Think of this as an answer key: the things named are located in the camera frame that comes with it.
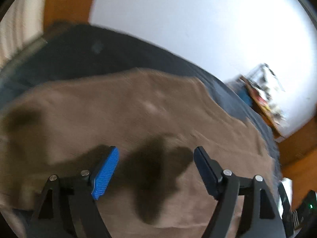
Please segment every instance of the wrinkled fabric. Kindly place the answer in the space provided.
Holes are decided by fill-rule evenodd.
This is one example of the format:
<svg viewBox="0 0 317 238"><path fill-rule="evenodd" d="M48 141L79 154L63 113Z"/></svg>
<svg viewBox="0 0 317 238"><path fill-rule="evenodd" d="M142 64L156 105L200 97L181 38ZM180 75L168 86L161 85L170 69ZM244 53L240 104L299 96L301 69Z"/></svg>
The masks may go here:
<svg viewBox="0 0 317 238"><path fill-rule="evenodd" d="M197 78L134 70L53 82L27 92L2 116L0 202L32 209L51 174L94 166L103 145L120 151L98 209L116 237L200 237L216 201L193 162L203 146L238 176L262 175L274 160L249 119L229 116ZM242 210L239 198L228 237Z"/></svg>

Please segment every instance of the bed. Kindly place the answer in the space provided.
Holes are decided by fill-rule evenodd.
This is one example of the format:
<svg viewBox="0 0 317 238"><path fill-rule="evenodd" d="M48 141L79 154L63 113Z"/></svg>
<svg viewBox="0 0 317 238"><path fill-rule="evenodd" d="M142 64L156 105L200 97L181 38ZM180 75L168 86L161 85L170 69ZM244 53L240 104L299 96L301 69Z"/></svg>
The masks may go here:
<svg viewBox="0 0 317 238"><path fill-rule="evenodd" d="M248 117L275 159L274 197L281 179L279 151L271 129L230 88L213 75L169 51L137 38L89 25L56 24L13 58L0 73L0 109L25 91L47 81L69 80L150 68L200 79L213 100L229 115Z"/></svg>

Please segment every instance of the blue gripper pad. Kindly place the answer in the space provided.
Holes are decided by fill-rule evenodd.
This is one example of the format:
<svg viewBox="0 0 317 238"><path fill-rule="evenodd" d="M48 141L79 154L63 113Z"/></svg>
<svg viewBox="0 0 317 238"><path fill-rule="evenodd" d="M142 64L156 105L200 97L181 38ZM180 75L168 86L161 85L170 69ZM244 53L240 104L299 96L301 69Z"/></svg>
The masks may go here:
<svg viewBox="0 0 317 238"><path fill-rule="evenodd" d="M116 147L112 147L109 156L101 166L94 180L92 180L93 191L91 195L94 200L98 200L100 196L104 195L118 161L119 151Z"/></svg>

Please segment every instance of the silver screw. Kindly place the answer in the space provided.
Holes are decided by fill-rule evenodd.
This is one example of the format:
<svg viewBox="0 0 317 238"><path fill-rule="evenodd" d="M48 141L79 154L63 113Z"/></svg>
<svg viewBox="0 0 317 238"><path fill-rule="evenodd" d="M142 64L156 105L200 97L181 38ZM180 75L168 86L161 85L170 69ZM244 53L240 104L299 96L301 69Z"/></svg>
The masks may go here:
<svg viewBox="0 0 317 238"><path fill-rule="evenodd" d="M263 177L262 176L256 176L256 180L257 181L263 181Z"/></svg>
<svg viewBox="0 0 317 238"><path fill-rule="evenodd" d="M80 172L80 174L81 174L81 176L87 176L87 175L89 175L89 170L82 170Z"/></svg>
<svg viewBox="0 0 317 238"><path fill-rule="evenodd" d="M57 175L51 175L50 176L50 181L55 181L57 179Z"/></svg>
<svg viewBox="0 0 317 238"><path fill-rule="evenodd" d="M224 175L226 176L232 176L232 172L229 169L223 170Z"/></svg>

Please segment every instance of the brown blanket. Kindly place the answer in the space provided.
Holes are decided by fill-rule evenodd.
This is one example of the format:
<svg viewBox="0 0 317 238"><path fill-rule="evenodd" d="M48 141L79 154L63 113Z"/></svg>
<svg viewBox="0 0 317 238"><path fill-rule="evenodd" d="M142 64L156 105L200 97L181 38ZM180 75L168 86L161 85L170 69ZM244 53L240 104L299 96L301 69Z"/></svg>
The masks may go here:
<svg viewBox="0 0 317 238"><path fill-rule="evenodd" d="M193 162L203 146L223 169L262 175L272 159L248 119L230 117L196 78L134 70L48 83L3 114L0 203L32 209L51 174L93 166L102 144L120 160L98 209L113 238L201 237L216 205ZM234 237L240 198L228 237Z"/></svg>

